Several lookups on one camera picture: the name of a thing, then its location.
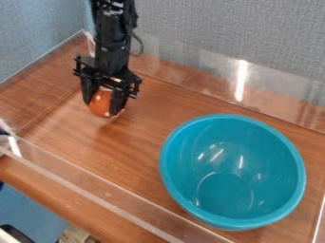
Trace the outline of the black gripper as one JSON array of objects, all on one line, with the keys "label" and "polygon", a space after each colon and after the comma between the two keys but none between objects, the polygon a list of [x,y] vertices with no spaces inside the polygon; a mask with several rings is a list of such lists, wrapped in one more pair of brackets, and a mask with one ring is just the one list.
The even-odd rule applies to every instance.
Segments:
[{"label": "black gripper", "polygon": [[101,85],[113,89],[110,105],[113,117],[125,109],[129,96],[138,95],[142,83],[139,76],[129,69],[129,60],[130,55],[125,49],[102,52],[95,57],[83,55],[75,57],[74,74],[81,77],[83,101],[90,104]]}]

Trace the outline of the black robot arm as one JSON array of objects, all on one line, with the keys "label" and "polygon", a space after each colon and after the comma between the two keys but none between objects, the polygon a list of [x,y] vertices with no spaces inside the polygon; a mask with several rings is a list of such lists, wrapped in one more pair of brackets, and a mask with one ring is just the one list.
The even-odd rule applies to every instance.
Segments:
[{"label": "black robot arm", "polygon": [[103,117],[117,117],[130,98],[139,93],[142,78],[130,70],[131,42],[143,42],[134,33],[138,26],[135,0],[90,0],[95,25],[94,56],[78,55],[74,74],[81,78],[83,101],[105,108]]}]

